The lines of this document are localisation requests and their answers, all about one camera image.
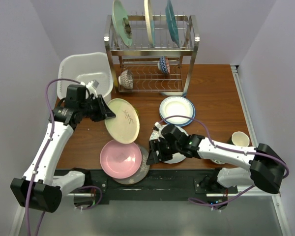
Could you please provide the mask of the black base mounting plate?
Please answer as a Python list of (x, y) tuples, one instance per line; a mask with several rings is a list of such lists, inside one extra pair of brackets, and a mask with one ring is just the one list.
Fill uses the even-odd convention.
[(209, 187), (209, 180), (217, 170), (149, 170), (145, 178), (135, 184), (117, 183), (103, 170), (91, 170), (93, 185), (101, 188), (101, 204), (110, 201), (187, 201), (189, 197), (206, 200), (207, 194), (222, 197), (225, 191)]

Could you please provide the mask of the blue zigzag patterned bowl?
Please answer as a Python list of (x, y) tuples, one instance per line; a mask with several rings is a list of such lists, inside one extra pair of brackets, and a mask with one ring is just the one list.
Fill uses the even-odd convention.
[(158, 69), (163, 73), (163, 74), (170, 74), (170, 65), (168, 58), (166, 56), (162, 56), (159, 59), (159, 62), (157, 64)]

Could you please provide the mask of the white plastic bin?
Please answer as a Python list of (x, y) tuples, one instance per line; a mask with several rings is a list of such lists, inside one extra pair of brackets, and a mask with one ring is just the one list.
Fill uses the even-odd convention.
[(106, 53), (71, 55), (59, 66), (58, 78), (72, 79), (85, 84), (97, 81), (96, 92), (108, 103), (112, 96), (113, 78)]

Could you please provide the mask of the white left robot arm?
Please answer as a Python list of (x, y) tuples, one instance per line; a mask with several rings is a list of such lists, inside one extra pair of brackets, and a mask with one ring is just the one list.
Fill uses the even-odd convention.
[(43, 142), (29, 168), (21, 178), (14, 178), (10, 188), (20, 206), (55, 212), (62, 197), (74, 190), (87, 193), (92, 187), (91, 172), (73, 168), (54, 179), (63, 149), (83, 118), (93, 122), (115, 118), (94, 82), (69, 85), (66, 97), (50, 110)]

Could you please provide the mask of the grey reindeer snowflake plate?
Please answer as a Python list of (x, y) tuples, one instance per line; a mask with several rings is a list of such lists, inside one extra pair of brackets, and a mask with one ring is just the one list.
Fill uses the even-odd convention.
[(142, 145), (137, 144), (137, 146), (139, 147), (142, 154), (142, 162), (139, 169), (137, 170), (135, 174), (133, 174), (130, 177), (123, 178), (123, 179), (113, 178), (113, 180), (116, 181), (117, 183), (124, 184), (124, 185), (135, 184), (143, 180), (145, 176), (148, 174), (149, 168), (150, 168), (150, 166), (146, 164), (146, 161), (148, 159), (148, 151)]

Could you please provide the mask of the floral patterned small bowl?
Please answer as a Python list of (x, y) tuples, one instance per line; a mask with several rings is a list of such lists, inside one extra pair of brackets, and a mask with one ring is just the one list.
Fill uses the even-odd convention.
[(220, 161), (220, 160), (212, 160), (213, 163), (218, 164), (218, 165), (224, 165), (225, 162)]

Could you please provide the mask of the white scalloped plate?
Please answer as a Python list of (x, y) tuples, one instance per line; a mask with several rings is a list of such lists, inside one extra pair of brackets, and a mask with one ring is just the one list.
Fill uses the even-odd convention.
[[(168, 124), (166, 125), (162, 125), (159, 127), (159, 130), (156, 131), (156, 130), (153, 130), (149, 140), (156, 140), (156, 139), (161, 139), (161, 138), (164, 138), (161, 131), (163, 130), (163, 128), (165, 128), (166, 126), (168, 126)], [(167, 164), (176, 164), (176, 163), (179, 163), (181, 161), (183, 161), (186, 157), (182, 154), (180, 154), (179, 152), (178, 153), (175, 153), (173, 154), (173, 158), (171, 160), (167, 160), (167, 161), (162, 161), (163, 163), (167, 163)]]

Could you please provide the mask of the yellow woven pattern plate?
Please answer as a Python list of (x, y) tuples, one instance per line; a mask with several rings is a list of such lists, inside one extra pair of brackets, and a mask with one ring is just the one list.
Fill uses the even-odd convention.
[(138, 110), (134, 107), (134, 110), (135, 110), (135, 112), (136, 112), (136, 114), (137, 114), (137, 116), (138, 116), (138, 118), (140, 117), (139, 116), (139, 112), (138, 112)]

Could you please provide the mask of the teal plate in rack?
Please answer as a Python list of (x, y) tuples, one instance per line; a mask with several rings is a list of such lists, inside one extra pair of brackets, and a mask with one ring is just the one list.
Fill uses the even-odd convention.
[(178, 47), (180, 47), (178, 28), (177, 28), (175, 13), (173, 10), (173, 5), (171, 0), (167, 0), (167, 5), (165, 7), (165, 15), (166, 15), (166, 20), (167, 20), (167, 25), (168, 25), (168, 30), (170, 33), (171, 40)]

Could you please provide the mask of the cream rimmed plate in rack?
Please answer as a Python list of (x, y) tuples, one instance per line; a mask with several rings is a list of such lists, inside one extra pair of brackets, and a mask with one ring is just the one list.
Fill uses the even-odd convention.
[(144, 0), (144, 10), (145, 10), (145, 22), (147, 28), (148, 43), (150, 47), (155, 47), (155, 32), (154, 32), (154, 20), (153, 20), (153, 10), (150, 0)]

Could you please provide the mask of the aluminium frame rail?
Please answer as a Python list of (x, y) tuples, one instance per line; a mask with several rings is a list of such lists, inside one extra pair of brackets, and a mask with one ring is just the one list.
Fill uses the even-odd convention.
[[(242, 110), (243, 110), (243, 114), (245, 117), (245, 121), (246, 121), (246, 125), (248, 128), (248, 132), (249, 132), (249, 136), (250, 136), (250, 141), (252, 142), (252, 145), (256, 146), (258, 144), (257, 138), (256, 138), (256, 134), (255, 134), (255, 130), (253, 127), (253, 123), (251, 120), (251, 116), (249, 113), (249, 109), (246, 103), (246, 99), (244, 96), (244, 92), (241, 86), (241, 80), (239, 78), (239, 74), (238, 74), (238, 66), (235, 65), (231, 65), (231, 71), (233, 74), (233, 78), (235, 81), (235, 85), (236, 85), (236, 89), (238, 92), (238, 96), (240, 99), (240, 103), (242, 106)], [(279, 226), (282, 232), (282, 235), (284, 236), (291, 236), (292, 232), (283, 208), (283, 203), (282, 203), (282, 199), (281, 199), (281, 194), (277, 194), (277, 195), (271, 195), (271, 194), (267, 194), (265, 192), (261, 192), (261, 190), (259, 189), (252, 189), (248, 192), (248, 194), (252, 194), (255, 196), (267, 196), (272, 198), (272, 202), (274, 205), (274, 209), (275, 209), (275, 215), (277, 216), (278, 222), (279, 222)]]

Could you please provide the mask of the pink plate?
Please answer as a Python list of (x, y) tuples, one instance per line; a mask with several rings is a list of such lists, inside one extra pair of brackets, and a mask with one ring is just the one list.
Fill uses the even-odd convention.
[(134, 175), (140, 168), (142, 154), (135, 143), (121, 144), (109, 141), (101, 150), (100, 165), (110, 177), (124, 179)]

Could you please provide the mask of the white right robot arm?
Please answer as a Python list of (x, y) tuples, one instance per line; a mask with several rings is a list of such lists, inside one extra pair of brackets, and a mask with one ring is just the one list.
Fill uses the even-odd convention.
[(209, 181), (214, 193), (221, 193), (234, 185), (254, 185), (267, 193), (277, 194), (288, 172), (286, 163), (266, 144), (240, 147), (212, 141), (202, 135), (189, 135), (173, 124), (155, 125), (149, 140), (146, 164), (171, 160), (174, 154), (233, 165), (232, 169), (220, 169), (217, 176)]

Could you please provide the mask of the green plate with branch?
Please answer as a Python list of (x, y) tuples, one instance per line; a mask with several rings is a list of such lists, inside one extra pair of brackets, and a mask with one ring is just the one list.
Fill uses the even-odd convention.
[(140, 131), (140, 121), (135, 108), (121, 98), (112, 99), (108, 108), (116, 115), (105, 120), (105, 126), (113, 139), (122, 144), (134, 142)]

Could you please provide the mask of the dark green cup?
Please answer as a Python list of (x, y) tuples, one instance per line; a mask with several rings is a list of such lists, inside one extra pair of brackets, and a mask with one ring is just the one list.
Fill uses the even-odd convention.
[(227, 143), (240, 147), (248, 147), (250, 145), (250, 138), (244, 132), (237, 131), (231, 135)]

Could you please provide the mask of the light green plate in rack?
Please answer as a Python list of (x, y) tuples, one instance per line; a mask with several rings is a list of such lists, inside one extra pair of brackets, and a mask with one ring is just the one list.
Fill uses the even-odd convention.
[(112, 20), (117, 36), (119, 36), (124, 45), (129, 48), (132, 45), (132, 31), (127, 11), (120, 0), (113, 1)]

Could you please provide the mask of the stainless steel dish rack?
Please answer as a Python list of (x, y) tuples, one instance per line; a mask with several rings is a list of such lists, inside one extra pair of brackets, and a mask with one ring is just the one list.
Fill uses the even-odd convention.
[[(130, 15), (132, 45), (128, 48), (114, 29), (112, 16), (106, 18), (104, 44), (114, 87), (118, 92), (154, 92), (166, 96), (186, 96), (191, 81), (199, 43), (200, 31), (195, 15), (176, 15), (180, 39), (178, 47), (170, 37), (166, 16), (154, 15), (155, 47), (148, 43), (144, 15)], [(170, 74), (158, 69), (158, 62), (166, 56), (170, 65)], [(118, 77), (125, 71), (133, 74), (133, 89), (125, 89)]]

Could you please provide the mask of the grey patterned bowl in rack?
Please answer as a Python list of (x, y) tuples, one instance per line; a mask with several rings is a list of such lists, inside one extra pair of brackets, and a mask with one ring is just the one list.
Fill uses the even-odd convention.
[(130, 70), (123, 71), (118, 77), (119, 84), (125, 89), (133, 89), (133, 74)]

